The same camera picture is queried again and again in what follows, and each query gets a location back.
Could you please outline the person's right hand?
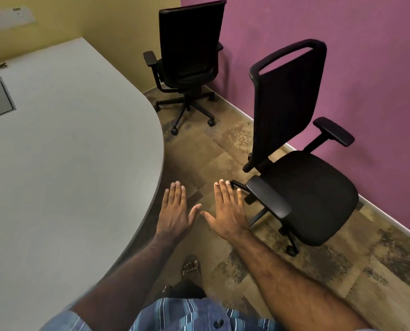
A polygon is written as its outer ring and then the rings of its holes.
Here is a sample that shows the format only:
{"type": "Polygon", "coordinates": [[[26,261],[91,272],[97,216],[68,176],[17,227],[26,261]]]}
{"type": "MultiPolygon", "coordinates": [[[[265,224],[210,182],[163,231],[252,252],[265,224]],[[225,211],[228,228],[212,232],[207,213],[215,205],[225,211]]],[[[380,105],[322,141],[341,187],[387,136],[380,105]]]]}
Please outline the person's right hand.
{"type": "Polygon", "coordinates": [[[230,181],[228,181],[227,184],[230,195],[230,204],[222,207],[219,182],[214,183],[216,215],[213,217],[215,217],[219,223],[219,232],[215,233],[229,243],[233,243],[240,240],[243,234],[248,232],[249,227],[246,213],[236,213],[236,191],[233,190],[230,181]]]}

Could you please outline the person's left hand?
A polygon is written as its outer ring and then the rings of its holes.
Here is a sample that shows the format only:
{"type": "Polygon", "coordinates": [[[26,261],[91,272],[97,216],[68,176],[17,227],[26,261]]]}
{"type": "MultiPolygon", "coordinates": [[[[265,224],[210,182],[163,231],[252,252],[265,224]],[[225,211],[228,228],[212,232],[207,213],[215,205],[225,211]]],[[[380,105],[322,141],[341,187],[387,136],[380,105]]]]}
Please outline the person's left hand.
{"type": "Polygon", "coordinates": [[[165,237],[173,244],[178,244],[184,239],[192,226],[187,225],[187,216],[191,210],[187,207],[186,188],[181,184],[181,205],[174,206],[175,182],[169,188],[168,206],[163,213],[159,213],[156,235],[165,237]]]}

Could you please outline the person's right forearm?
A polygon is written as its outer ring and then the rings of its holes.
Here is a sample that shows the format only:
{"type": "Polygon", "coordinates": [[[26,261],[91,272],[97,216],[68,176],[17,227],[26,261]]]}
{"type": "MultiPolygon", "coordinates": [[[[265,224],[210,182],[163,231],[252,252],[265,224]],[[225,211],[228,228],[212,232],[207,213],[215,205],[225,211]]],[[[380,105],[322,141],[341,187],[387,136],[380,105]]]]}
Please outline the person's right forearm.
{"type": "Polygon", "coordinates": [[[246,228],[222,237],[236,250],[273,317],[287,331],[359,331],[369,323],[331,290],[281,259],[246,228]]]}

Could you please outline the person's left forearm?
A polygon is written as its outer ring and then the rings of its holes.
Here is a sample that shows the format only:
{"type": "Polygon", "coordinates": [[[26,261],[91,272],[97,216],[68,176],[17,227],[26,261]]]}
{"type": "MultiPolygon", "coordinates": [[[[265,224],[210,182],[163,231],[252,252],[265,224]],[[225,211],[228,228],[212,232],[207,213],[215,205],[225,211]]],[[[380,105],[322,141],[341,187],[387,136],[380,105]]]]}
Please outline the person's left forearm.
{"type": "Polygon", "coordinates": [[[92,331],[128,331],[168,258],[185,234],[156,233],[70,308],[92,331]]]}

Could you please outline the brown sandal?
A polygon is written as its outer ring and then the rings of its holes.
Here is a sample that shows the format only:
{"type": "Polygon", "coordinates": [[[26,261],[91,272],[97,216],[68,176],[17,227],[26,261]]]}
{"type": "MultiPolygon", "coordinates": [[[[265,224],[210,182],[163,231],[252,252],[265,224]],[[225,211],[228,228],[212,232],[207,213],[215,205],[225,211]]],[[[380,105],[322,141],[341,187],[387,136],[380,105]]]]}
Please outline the brown sandal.
{"type": "Polygon", "coordinates": [[[202,287],[201,265],[197,256],[186,257],[182,265],[182,280],[190,280],[198,287],[202,287]]]}

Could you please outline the dark trousers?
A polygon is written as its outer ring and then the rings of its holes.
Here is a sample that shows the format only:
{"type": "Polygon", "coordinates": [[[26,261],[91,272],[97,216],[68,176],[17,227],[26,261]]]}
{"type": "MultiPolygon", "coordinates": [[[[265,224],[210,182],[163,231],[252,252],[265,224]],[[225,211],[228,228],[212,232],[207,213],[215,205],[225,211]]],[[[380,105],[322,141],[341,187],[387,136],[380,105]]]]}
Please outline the dark trousers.
{"type": "Polygon", "coordinates": [[[183,279],[176,285],[167,285],[158,292],[154,299],[162,298],[174,299],[204,299],[207,298],[205,291],[189,279],[183,279]]]}

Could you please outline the blue striped shirt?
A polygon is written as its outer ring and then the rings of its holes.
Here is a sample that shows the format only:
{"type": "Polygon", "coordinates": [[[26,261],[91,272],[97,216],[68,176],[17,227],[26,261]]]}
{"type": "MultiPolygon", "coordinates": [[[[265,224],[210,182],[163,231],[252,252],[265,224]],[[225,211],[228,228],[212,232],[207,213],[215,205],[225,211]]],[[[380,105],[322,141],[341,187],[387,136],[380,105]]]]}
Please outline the blue striped shirt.
{"type": "Polygon", "coordinates": [[[162,298],[144,308],[129,331],[285,331],[285,329],[273,320],[250,317],[207,298],[162,298]]]}

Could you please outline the black office chair solid backrest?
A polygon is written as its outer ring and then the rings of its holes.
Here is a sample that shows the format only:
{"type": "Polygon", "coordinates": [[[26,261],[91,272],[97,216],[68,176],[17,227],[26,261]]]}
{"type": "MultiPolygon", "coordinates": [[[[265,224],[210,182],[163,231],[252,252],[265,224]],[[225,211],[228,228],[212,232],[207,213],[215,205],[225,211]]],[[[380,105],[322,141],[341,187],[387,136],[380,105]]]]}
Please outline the black office chair solid backrest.
{"type": "Polygon", "coordinates": [[[215,80],[219,72],[218,54],[224,49],[219,41],[226,0],[181,6],[159,11],[159,40],[161,58],[145,51],[145,63],[151,68],[157,88],[163,93],[178,93],[182,97],[157,100],[153,106],[182,103],[181,112],[171,128],[179,132],[178,124],[191,107],[207,116],[208,125],[215,126],[215,117],[198,100],[216,100],[213,91],[202,87],[215,80]]]}

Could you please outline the white wall socket plate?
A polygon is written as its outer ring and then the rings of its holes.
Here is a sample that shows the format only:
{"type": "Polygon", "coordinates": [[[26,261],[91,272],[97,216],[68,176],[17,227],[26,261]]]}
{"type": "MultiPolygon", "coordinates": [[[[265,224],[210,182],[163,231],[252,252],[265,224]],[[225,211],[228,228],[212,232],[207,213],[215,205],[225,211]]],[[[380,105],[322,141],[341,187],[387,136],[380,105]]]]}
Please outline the white wall socket plate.
{"type": "Polygon", "coordinates": [[[32,11],[26,6],[0,10],[0,31],[36,23],[32,11]]]}

